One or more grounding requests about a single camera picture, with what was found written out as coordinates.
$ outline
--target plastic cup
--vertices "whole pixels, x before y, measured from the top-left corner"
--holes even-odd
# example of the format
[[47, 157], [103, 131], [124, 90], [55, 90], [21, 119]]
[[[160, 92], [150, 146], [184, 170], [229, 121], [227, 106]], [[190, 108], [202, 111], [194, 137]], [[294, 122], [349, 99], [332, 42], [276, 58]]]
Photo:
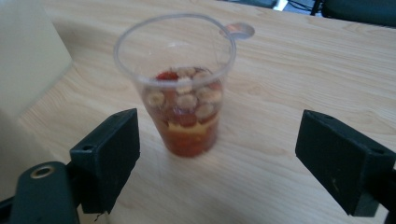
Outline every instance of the plastic cup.
[[166, 147], [180, 157], [194, 157], [216, 142], [235, 52], [233, 38], [218, 21], [174, 14], [127, 30], [114, 59], [134, 81]]

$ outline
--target banana slice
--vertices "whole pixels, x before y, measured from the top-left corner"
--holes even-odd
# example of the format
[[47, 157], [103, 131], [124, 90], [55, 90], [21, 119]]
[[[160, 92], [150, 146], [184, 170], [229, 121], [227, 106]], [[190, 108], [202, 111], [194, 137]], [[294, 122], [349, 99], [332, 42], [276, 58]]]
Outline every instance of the banana slice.
[[196, 70], [194, 67], [181, 67], [176, 71], [178, 77], [192, 77], [195, 73]]
[[[189, 77], [180, 77], [177, 82], [182, 83], [182, 82], [189, 82], [191, 79]], [[177, 87], [176, 91], [178, 94], [186, 94], [192, 91], [192, 85], [186, 84], [186, 86], [182, 87]]]
[[215, 107], [212, 104], [200, 105], [195, 110], [195, 116], [198, 119], [207, 119], [213, 115], [213, 112], [215, 112]]
[[208, 76], [210, 76], [211, 74], [209, 73], [209, 72], [207, 72], [207, 71], [201, 71], [201, 72], [197, 72], [193, 77], [192, 77], [192, 79], [199, 79], [199, 78], [204, 78], [204, 77], [208, 77]]
[[176, 105], [182, 110], [192, 110], [197, 106], [198, 99], [192, 94], [180, 95], [176, 98]]
[[165, 95], [161, 91], [152, 91], [146, 96], [146, 102], [152, 107], [162, 106], [165, 102]]
[[195, 93], [196, 97], [202, 103], [218, 104], [222, 99], [222, 92], [212, 90], [208, 87], [202, 87]]

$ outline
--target screw hole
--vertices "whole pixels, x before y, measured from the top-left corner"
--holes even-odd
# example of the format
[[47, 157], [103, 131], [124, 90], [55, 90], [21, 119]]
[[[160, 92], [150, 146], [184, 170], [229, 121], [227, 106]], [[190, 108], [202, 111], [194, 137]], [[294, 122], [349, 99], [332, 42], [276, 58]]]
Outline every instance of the screw hole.
[[35, 169], [30, 174], [30, 177], [32, 177], [33, 179], [39, 179], [39, 178], [43, 178], [43, 177], [46, 177], [47, 175], [52, 174], [54, 171], [55, 171], [55, 168], [53, 166], [45, 165], [45, 166], [41, 166], [41, 167], [38, 167], [37, 169]]

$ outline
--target black chair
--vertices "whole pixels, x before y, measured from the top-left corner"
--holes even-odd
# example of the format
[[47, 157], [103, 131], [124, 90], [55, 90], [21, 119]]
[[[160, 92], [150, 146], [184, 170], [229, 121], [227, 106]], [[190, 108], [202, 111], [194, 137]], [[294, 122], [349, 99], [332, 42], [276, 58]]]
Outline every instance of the black chair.
[[315, 0], [312, 16], [320, 5], [326, 18], [396, 27], [396, 0]]

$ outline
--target red fruit piece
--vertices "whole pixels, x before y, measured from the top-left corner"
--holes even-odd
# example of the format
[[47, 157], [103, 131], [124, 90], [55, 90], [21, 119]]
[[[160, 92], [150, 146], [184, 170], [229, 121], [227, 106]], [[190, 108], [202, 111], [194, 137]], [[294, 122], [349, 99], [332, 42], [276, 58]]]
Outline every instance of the red fruit piece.
[[177, 76], [176, 72], [166, 71], [166, 72], [160, 73], [155, 78], [157, 80], [177, 80], [178, 76]]
[[178, 114], [175, 115], [175, 120], [180, 126], [189, 128], [196, 124], [197, 117], [194, 114]]

